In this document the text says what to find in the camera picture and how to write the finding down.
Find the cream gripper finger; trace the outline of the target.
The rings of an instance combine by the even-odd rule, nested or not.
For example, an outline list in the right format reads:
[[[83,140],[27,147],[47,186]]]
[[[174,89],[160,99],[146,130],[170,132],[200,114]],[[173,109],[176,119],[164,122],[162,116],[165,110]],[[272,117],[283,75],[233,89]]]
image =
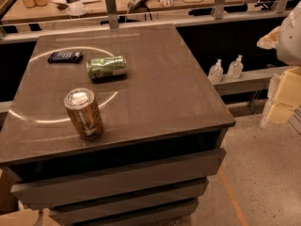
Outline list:
[[[261,127],[285,124],[301,105],[301,67],[290,67],[270,79],[267,102],[264,105]]]
[[[274,28],[268,34],[261,37],[257,42],[257,46],[260,47],[261,49],[266,49],[266,50],[276,49],[278,33],[279,33],[279,26]]]

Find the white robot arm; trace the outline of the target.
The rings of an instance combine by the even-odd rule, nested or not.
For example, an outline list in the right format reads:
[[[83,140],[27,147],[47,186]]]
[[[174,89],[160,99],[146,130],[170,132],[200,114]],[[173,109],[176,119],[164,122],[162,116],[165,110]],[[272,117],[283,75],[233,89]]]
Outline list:
[[[289,66],[270,79],[261,119],[262,127],[285,124],[301,105],[301,2],[280,26],[261,37],[257,46],[275,49],[277,59]]]

